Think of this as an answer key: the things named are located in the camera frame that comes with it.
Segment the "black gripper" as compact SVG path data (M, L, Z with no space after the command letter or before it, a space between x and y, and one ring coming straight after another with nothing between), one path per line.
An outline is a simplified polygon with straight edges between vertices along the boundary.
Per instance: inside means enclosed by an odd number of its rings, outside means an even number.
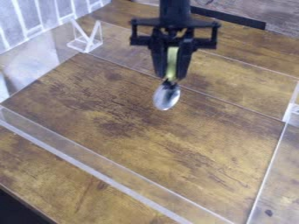
M159 3L159 17L131 19L129 44L151 49L159 78L165 74L167 48L179 47L176 78L181 80L188 72L193 50L216 48L220 23L192 18L191 0L159 0Z

